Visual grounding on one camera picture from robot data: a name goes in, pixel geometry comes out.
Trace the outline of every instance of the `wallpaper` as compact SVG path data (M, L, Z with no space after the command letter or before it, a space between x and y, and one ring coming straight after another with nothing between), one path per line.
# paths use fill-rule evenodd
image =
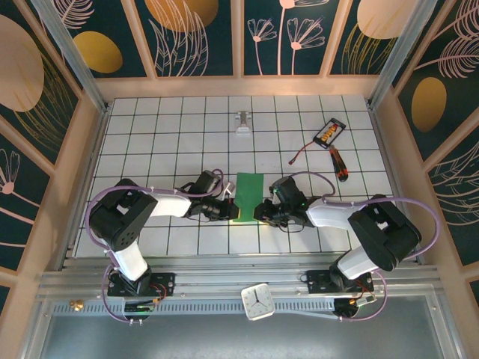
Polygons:
M52 4L95 78L146 76L120 0Z
M353 0L332 75L379 75L417 0Z
M55 163L78 98L12 1L0 3L0 115Z
M478 107L478 65L479 0L459 0L399 94L424 160Z
M0 135L0 267L17 270L49 176Z
M421 45L422 40L426 36L427 32L429 31L431 25L434 23L434 20L436 20L437 14L442 8L442 5L444 4L445 0L437 0L436 6L434 7L433 13L431 14L429 20L427 20L426 25L421 31L421 34L419 35L418 39L416 40L414 46L411 48L411 51L407 55L406 59L403 62L403 65L400 67L400 69L397 71L396 77L394 77L394 80L392 82L392 85L396 87L397 83L399 82L401 76L403 75L404 71L406 71L406 68L409 66L409 62L411 62L412 56L416 53L418 50L418 47Z
M464 266L479 260L479 127L430 172L442 213Z
M244 74L319 74L338 2L245 0Z
M156 74L233 75L230 0L137 0Z

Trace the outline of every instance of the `black mounting plate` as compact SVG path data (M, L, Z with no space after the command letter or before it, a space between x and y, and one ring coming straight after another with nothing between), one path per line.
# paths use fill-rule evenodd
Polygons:
M175 273L152 273L150 276L150 285L151 284L162 284L166 289L167 297L171 297L174 291L174 279L176 277ZM122 285L122 281L118 273L114 273L110 276L110 286L108 287L108 297L133 297L128 291L126 291ZM158 292L155 288L148 288L145 294L142 297L158 297Z
M336 285L331 279L331 271L329 269L322 271L307 271L307 284L309 294L323 294L323 293L361 293L362 288L356 284L359 280L365 288L370 292L374 291L374 285L370 273L360 275L355 280L351 280L350 284L345 290Z

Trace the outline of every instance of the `dark teal wallpaper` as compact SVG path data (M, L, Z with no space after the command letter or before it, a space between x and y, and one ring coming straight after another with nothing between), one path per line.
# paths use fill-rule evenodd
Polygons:
M136 0L158 76L233 75L230 0Z
M479 127L430 172L442 214L464 266L479 260Z
M0 115L55 163L78 98L12 1L0 3Z
M49 176L0 135L0 267L16 270Z
M479 5L459 0L399 94L423 160L479 106Z
M319 74L338 2L245 0L244 74Z

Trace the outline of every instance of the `clock face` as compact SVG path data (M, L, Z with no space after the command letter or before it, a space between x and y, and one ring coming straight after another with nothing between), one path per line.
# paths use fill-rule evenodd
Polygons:
M275 312L275 303L265 283L243 289L241 298L249 320L262 319Z

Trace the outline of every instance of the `white grid floor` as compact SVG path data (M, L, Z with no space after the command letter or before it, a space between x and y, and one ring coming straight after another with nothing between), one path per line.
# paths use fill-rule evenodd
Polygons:
M252 113L250 138L235 133L238 111ZM335 141L350 172L346 182L336 180L329 152L315 144L288 164L331 118L347 125ZM324 174L336 183L342 200L392 194L362 96L223 96L116 99L89 198L123 177L173 188L214 168L232 182L238 172L264 174L264 197L275 180L297 171ZM329 190L317 177L295 181L306 196ZM145 257L343 252L358 245L354 234L330 227L283 233L256 222L169 217L150 219L139 238ZM103 257L103 252L81 228L73 256Z

